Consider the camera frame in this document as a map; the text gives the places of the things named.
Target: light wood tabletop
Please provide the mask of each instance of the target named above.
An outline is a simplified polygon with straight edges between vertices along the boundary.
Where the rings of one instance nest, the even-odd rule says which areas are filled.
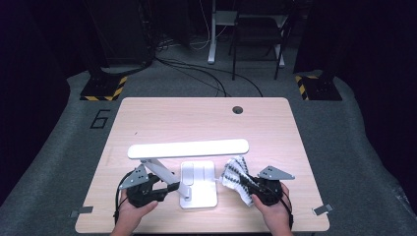
[[[242,112],[236,114],[235,107]],[[244,154],[252,176],[272,165],[295,176],[282,182],[290,190],[294,232],[319,232],[329,228],[326,214],[312,209],[323,205],[291,108],[279,97],[129,97],[119,108],[101,159],[79,215],[79,233],[109,233],[114,227],[115,194],[126,173],[139,166],[127,155],[132,145],[245,139]],[[160,161],[180,174],[183,161],[211,160],[218,178],[232,156],[164,158]],[[165,188],[158,183],[154,189]],[[261,213],[247,207],[239,194],[216,184],[217,206],[182,209],[180,195],[169,193],[146,215],[135,232],[142,233],[241,233],[268,232]]]

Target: black round hole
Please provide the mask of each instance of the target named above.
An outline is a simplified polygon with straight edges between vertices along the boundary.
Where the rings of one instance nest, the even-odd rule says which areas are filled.
[[[242,112],[243,112],[243,108],[242,107],[240,107],[240,106],[235,106],[235,107],[233,107],[233,113],[235,113],[235,114],[242,114]]]

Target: gray carpet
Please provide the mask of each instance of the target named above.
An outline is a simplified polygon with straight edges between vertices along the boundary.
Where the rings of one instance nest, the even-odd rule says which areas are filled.
[[[216,61],[208,65],[208,51],[171,46],[156,53],[211,69],[231,71],[228,42],[217,46]],[[284,52],[286,66],[278,80],[273,62],[237,63],[237,73],[256,84],[263,96],[289,100],[328,215],[330,229],[317,235],[417,235],[417,219],[406,204],[400,186],[382,167],[364,131],[353,91],[335,79],[342,101],[304,101],[292,68],[296,44]],[[133,67],[112,68],[121,72]],[[248,81],[224,72],[213,73],[231,96],[260,96]],[[0,208],[1,235],[77,235],[71,210],[81,207],[120,102],[124,97],[224,96],[218,83],[198,71],[182,70],[154,61],[128,77],[116,101],[81,101],[88,73],[69,78],[68,105],[48,141],[19,184]],[[96,113],[108,117],[103,129],[90,129]]]

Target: black and yellow hazard tape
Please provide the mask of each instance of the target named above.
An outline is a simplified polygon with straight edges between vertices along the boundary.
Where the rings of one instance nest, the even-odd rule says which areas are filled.
[[[116,91],[112,95],[109,96],[81,96],[80,100],[90,100],[90,101],[101,101],[101,100],[117,100],[120,93],[122,93],[123,86],[126,84],[126,81],[128,80],[127,77],[124,77],[120,80],[119,84],[117,85]]]
[[[308,76],[309,79],[318,79],[316,76]],[[297,82],[298,89],[300,90],[303,100],[310,100],[309,95],[307,94],[306,88],[304,87],[303,80],[301,76],[296,76],[295,81]]]

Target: black chair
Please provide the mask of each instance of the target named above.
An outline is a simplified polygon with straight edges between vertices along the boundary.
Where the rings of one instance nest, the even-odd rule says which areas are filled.
[[[229,55],[233,48],[233,74],[235,80],[236,48],[238,46],[267,46],[267,55],[272,50],[276,58],[274,79],[277,79],[279,61],[290,35],[295,13],[293,0],[243,0],[237,10],[234,22],[232,42]],[[281,26],[271,16],[283,16]],[[278,56],[274,47],[280,45]]]

